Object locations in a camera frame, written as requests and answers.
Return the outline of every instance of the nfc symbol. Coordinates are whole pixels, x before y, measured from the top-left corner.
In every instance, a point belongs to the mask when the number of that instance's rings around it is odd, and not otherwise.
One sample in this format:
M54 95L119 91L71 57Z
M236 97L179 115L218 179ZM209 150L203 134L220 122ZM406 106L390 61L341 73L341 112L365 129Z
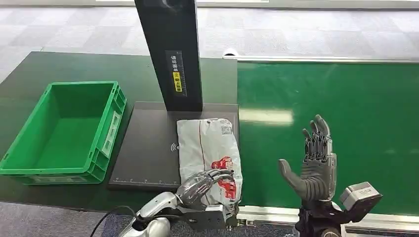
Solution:
M179 150L179 146L176 143L172 143L171 146L170 146L170 150L172 152L174 152L176 150Z

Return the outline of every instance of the green bin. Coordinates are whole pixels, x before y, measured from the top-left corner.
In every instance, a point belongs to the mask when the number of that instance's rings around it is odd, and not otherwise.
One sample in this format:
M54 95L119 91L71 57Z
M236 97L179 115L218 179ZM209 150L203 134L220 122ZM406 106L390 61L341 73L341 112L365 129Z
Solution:
M24 184L101 183L125 105L116 81L49 84L0 174Z

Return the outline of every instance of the black vertical scanner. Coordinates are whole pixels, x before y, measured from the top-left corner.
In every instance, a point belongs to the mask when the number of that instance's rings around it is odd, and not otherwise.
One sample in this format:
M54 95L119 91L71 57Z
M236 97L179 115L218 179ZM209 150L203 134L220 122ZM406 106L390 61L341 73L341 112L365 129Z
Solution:
M195 0L135 0L168 111L202 111Z

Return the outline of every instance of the green table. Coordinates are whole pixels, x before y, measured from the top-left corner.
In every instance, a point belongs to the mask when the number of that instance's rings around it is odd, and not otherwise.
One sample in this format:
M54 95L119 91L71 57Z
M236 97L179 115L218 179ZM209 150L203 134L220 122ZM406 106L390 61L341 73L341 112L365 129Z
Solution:
M369 181L384 196L372 213L419 215L417 63L239 62L238 78L241 204L299 207L277 160L299 173L301 130L321 114L337 154L335 202Z
M204 102L237 103L236 61L202 59L201 74ZM140 209L157 194L106 188L134 102L163 101L153 64L147 56L30 53L0 84L0 157L50 82L97 80L118 81L127 97L105 181L100 185L26 186L0 176L0 201L105 211L116 205Z
M369 181L384 195L373 213L419 215L417 64L237 64L202 59L201 70L205 102L240 106L241 205L299 206L279 175L277 159L287 158L299 172L304 152L301 130L321 114L330 124L338 157L335 199L348 185ZM117 80L128 98L112 169L133 102L162 101L149 57L31 53L0 84L0 155L49 82L83 80ZM156 195L109 191L110 173L101 185L24 186L0 177L0 201L89 210L125 204L138 209Z

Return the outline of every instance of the black scanning platform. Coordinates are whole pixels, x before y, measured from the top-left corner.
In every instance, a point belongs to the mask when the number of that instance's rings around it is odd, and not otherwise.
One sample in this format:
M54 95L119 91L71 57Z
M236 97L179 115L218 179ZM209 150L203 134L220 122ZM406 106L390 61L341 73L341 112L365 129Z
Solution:
M204 104L202 112L167 111L163 102L136 102L112 171L111 189L175 191L180 185L176 122L224 118L239 144L238 105Z

